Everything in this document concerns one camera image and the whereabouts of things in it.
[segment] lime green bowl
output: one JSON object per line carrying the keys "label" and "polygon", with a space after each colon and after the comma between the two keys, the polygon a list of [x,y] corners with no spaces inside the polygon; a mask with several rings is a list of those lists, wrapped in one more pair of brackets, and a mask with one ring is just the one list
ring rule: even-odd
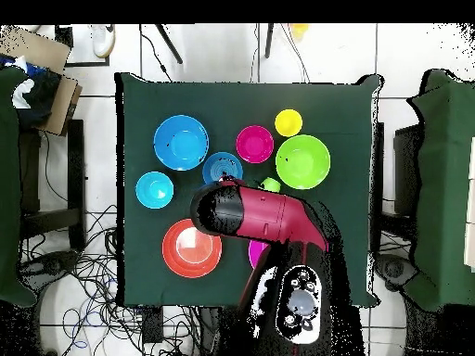
{"label": "lime green bowl", "polygon": [[276,169],[282,182],[289,187],[308,190],[327,177],[330,154],[324,143],[314,136],[293,136],[278,149]]}

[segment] yellow cup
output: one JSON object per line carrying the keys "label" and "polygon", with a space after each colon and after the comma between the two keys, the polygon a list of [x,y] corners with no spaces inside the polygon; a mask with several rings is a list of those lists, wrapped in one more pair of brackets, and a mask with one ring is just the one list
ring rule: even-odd
{"label": "yellow cup", "polygon": [[284,109],[276,116],[276,130],[282,136],[293,136],[302,128],[302,116],[297,110]]}

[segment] black table leg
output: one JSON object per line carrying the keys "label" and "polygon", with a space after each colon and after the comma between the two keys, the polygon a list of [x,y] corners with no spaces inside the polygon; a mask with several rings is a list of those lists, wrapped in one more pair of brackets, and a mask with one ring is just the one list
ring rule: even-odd
{"label": "black table leg", "polygon": [[84,131],[82,120],[68,123],[68,209],[78,210],[78,222],[69,227],[71,248],[85,248],[85,173]]}
{"label": "black table leg", "polygon": [[172,51],[172,53],[173,53],[173,55],[174,55],[174,58],[176,58],[176,61],[178,61],[178,64],[183,64],[182,58],[180,57],[180,55],[178,54],[177,50],[176,50],[175,47],[173,46],[173,43],[172,43],[172,41],[170,40],[170,37],[168,36],[167,32],[165,31],[165,29],[163,29],[163,25],[161,25],[161,24],[156,24],[155,26],[157,26],[157,29],[159,29],[159,33],[160,33],[161,37],[163,38],[163,40],[165,41],[165,43],[168,45],[168,47],[169,47],[170,50]]}
{"label": "black table leg", "polygon": [[267,40],[265,41],[265,58],[271,56],[272,33],[274,32],[274,23],[267,24]]}

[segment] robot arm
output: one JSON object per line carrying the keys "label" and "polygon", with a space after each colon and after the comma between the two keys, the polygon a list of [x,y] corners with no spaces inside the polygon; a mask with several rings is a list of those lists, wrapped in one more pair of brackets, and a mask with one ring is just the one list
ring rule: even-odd
{"label": "robot arm", "polygon": [[225,177],[196,193],[191,219],[210,235],[271,245],[241,297],[233,356],[331,356],[330,244],[308,204]]}

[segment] small green cup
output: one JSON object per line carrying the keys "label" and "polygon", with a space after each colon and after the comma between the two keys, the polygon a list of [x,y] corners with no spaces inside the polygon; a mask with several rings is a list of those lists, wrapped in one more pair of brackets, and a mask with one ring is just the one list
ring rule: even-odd
{"label": "small green cup", "polygon": [[266,191],[272,191],[273,193],[278,193],[280,191],[280,183],[272,177],[265,178],[260,187]]}

